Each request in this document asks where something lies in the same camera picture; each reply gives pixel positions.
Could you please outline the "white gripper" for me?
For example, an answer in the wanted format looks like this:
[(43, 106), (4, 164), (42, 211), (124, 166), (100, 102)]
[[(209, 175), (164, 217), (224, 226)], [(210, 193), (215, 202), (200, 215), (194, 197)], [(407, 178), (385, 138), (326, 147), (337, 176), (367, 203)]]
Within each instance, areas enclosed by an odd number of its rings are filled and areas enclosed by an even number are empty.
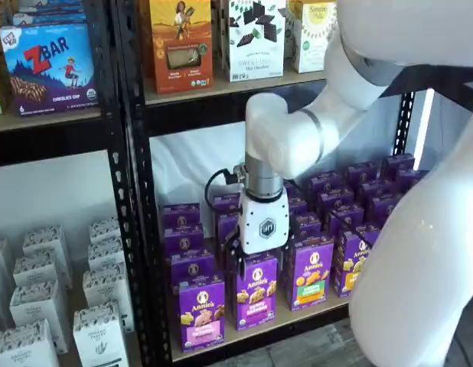
[(272, 202), (255, 201), (244, 194), (242, 213), (235, 227), (223, 241), (223, 270), (243, 275), (244, 253), (251, 255), (276, 249), (279, 270), (286, 270), (292, 260), (289, 237), (289, 203), (285, 190)]

